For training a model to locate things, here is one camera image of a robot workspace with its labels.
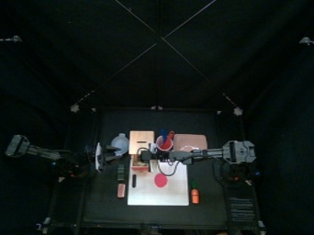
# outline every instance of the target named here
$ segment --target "cable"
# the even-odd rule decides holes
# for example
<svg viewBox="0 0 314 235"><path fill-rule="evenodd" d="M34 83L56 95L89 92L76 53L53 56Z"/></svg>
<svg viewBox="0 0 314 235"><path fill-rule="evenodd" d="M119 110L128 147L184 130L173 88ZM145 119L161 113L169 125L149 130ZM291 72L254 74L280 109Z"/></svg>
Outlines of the cable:
<svg viewBox="0 0 314 235"><path fill-rule="evenodd" d="M177 161L177 163L176 163L176 165L175 165L175 167L173 167L172 173L167 174L167 173L163 173L163 172L161 172L160 166L159 166L159 161L156 161L156 165L157 165L157 169L159 169L160 173L161 173L164 176L172 176L172 175L175 174L175 172L176 172L176 167L177 167L177 164L179 164L179 163L180 163L180 161Z"/></svg>
<svg viewBox="0 0 314 235"><path fill-rule="evenodd" d="M140 150L147 150L147 151L149 151L147 148L140 147L140 148L136 150L136 155L139 155L139 151L140 151Z"/></svg>

